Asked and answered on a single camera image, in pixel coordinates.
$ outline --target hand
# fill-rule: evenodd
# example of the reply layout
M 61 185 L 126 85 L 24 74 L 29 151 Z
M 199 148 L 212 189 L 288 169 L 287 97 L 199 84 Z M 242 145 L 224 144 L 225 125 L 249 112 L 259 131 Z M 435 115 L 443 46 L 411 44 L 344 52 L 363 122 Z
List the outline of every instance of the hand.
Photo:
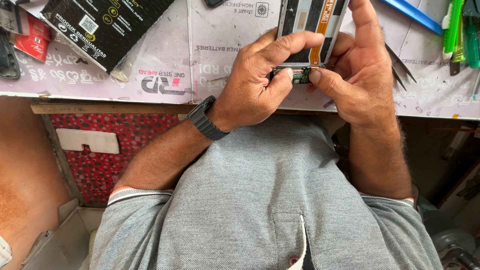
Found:
M 276 39 L 277 28 L 242 48 L 232 73 L 207 117 L 221 131 L 255 125 L 267 119 L 292 89 L 293 71 L 281 70 L 271 82 L 266 76 L 290 54 L 322 44 L 324 36 L 310 31 Z
M 396 125 L 392 63 L 375 10 L 369 0 L 351 0 L 349 8 L 355 36 L 338 33 L 327 69 L 311 72 L 310 81 L 335 101 L 340 117 L 352 126 Z

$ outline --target black watch strap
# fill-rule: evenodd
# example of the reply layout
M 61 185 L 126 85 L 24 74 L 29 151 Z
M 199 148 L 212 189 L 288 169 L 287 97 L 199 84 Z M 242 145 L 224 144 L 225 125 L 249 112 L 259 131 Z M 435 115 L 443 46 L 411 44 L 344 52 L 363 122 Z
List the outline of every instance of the black watch strap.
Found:
M 213 104 L 215 101 L 214 96 L 207 97 L 202 103 L 198 104 L 195 109 L 193 109 L 188 114 L 188 119 L 192 121 L 195 127 L 203 134 L 205 137 L 217 141 L 229 133 L 221 132 L 217 127 L 215 127 L 208 117 L 205 115 L 206 110 Z

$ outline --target gray polo shirt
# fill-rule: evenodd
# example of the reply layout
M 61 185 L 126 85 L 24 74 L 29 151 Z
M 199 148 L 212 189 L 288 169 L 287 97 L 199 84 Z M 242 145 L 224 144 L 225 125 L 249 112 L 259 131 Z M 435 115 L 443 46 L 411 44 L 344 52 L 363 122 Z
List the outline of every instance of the gray polo shirt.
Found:
M 175 191 L 115 191 L 91 269 L 442 269 L 412 200 L 359 193 L 337 161 L 314 118 L 239 128 Z

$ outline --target blue tool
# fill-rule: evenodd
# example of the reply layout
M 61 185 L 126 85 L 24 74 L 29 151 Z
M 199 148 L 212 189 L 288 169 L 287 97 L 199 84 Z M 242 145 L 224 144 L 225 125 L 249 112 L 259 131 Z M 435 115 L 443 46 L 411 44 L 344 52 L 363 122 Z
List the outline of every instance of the blue tool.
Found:
M 391 6 L 397 11 L 403 13 L 406 17 L 414 20 L 421 26 L 427 28 L 428 30 L 436 33 L 443 34 L 444 30 L 442 26 L 434 21 L 432 18 L 427 16 L 425 13 L 421 12 L 418 8 L 414 7 L 412 4 L 408 3 L 406 0 L 379 0 L 380 2 Z

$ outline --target red package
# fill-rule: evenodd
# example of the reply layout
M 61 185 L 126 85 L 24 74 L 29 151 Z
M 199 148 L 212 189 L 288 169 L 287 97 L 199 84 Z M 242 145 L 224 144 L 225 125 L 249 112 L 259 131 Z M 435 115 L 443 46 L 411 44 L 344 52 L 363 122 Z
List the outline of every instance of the red package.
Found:
M 15 35 L 15 48 L 45 62 L 50 44 L 50 28 L 30 14 L 28 14 L 28 27 L 29 36 Z

